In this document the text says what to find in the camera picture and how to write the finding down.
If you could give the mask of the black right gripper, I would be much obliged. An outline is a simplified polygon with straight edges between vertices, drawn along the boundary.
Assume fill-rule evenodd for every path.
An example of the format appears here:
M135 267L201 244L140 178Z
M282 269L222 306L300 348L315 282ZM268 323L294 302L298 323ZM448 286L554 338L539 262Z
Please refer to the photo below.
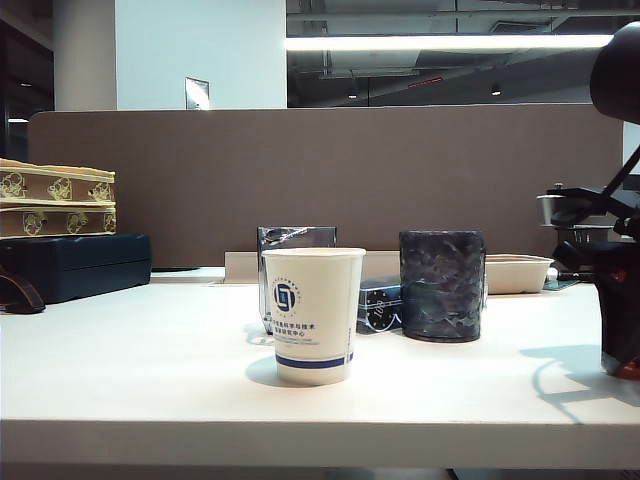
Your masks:
M638 375L639 244L562 240L553 258L572 277L623 288L599 288L601 364L609 375Z

